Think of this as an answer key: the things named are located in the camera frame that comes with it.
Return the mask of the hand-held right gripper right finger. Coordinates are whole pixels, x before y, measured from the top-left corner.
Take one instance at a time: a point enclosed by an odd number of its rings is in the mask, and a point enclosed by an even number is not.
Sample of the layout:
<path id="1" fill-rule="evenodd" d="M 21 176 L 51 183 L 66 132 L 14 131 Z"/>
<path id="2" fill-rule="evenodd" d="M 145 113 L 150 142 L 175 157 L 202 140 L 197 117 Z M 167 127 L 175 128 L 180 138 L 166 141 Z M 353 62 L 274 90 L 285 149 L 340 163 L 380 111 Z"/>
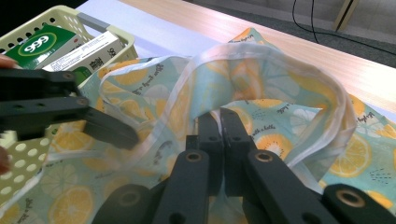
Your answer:
<path id="1" fill-rule="evenodd" d="M 239 115 L 231 109 L 220 110 L 220 124 L 224 141 L 225 194 L 240 197 L 248 182 L 244 163 L 253 149 L 252 139 Z"/>

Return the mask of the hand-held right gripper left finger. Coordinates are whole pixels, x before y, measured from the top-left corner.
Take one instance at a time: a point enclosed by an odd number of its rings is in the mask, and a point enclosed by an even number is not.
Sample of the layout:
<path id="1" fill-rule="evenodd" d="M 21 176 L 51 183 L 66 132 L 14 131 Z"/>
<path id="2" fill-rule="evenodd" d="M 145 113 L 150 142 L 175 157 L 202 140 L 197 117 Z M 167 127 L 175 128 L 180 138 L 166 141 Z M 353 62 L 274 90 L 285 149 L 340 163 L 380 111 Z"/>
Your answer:
<path id="1" fill-rule="evenodd" d="M 217 195 L 223 176 L 223 143 L 219 126 L 210 113 L 198 118 L 197 134 L 187 136 L 186 149 L 202 150 L 208 155 L 208 195 Z"/>

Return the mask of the green and white medicine box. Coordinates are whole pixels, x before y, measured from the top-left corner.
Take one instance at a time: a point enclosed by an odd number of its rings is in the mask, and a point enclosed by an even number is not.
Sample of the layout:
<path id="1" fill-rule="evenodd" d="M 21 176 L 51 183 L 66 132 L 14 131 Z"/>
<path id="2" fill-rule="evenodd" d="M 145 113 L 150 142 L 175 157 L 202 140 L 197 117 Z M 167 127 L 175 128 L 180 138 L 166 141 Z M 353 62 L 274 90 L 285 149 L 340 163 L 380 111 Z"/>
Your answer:
<path id="1" fill-rule="evenodd" d="M 64 28 L 45 25 L 6 55 L 24 69 L 40 69 L 83 44 L 79 35 Z"/>

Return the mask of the tall white and green box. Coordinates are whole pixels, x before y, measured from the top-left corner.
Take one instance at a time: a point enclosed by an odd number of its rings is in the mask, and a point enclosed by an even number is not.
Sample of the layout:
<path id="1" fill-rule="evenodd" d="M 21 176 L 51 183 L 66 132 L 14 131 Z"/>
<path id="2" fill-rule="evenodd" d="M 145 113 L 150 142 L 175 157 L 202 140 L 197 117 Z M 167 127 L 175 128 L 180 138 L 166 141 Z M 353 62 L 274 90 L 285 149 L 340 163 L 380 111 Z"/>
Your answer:
<path id="1" fill-rule="evenodd" d="M 122 49 L 120 40 L 107 31 L 44 66 L 43 69 L 49 72 L 72 72 L 79 85 L 113 59 Z"/>

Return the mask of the orange slice print cloth bag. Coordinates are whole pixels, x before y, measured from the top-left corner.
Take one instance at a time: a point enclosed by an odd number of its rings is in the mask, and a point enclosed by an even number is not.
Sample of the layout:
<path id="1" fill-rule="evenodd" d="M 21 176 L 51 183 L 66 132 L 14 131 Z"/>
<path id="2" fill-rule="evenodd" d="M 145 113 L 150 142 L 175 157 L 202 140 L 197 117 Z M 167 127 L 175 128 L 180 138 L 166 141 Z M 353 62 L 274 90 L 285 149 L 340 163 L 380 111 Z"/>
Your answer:
<path id="1" fill-rule="evenodd" d="M 38 147 L 16 145 L 24 160 L 18 173 L 0 175 L 0 224 L 92 224 L 116 188 L 165 180 L 198 118 L 221 109 L 235 112 L 257 147 L 315 191 L 349 184 L 396 216 L 396 123 L 253 29 L 193 57 L 111 64 L 82 90 L 132 126 L 139 144 L 113 147 L 74 121 Z"/>

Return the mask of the pale green perforated plastic basket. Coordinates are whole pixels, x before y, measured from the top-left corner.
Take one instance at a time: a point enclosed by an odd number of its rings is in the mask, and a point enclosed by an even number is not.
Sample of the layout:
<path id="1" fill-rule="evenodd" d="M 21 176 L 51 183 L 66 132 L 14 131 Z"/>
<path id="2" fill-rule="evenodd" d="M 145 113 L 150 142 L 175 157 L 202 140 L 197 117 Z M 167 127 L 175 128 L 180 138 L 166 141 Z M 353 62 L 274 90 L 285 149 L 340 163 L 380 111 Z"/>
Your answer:
<path id="1" fill-rule="evenodd" d="M 88 26 L 101 33 L 110 31 L 123 46 L 123 49 L 110 60 L 111 63 L 137 57 L 132 35 L 66 6 L 52 7 L 0 37 L 0 49 L 10 50 L 18 46 L 45 25 L 54 25 L 75 32 L 85 43 L 93 39 L 93 36 L 86 31 Z M 39 181 L 42 165 L 48 155 L 48 148 L 41 142 L 51 141 L 52 131 L 60 124 L 51 124 L 45 130 L 43 137 L 23 141 L 17 139 L 14 131 L 0 133 L 0 146 L 7 151 L 10 161 L 9 171 L 0 175 L 0 208 L 7 208 L 14 204 Z"/>

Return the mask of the white table sheet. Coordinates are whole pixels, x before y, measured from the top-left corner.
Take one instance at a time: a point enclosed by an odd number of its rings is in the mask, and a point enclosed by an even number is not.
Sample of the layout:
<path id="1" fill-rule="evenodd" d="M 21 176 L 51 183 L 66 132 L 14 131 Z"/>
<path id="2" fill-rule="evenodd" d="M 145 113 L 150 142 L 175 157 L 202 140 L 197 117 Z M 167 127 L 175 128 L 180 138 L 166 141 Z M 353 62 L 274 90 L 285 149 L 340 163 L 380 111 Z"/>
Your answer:
<path id="1" fill-rule="evenodd" d="M 88 0 L 77 10 L 134 36 L 139 57 L 194 56 L 219 42 L 119 0 Z"/>

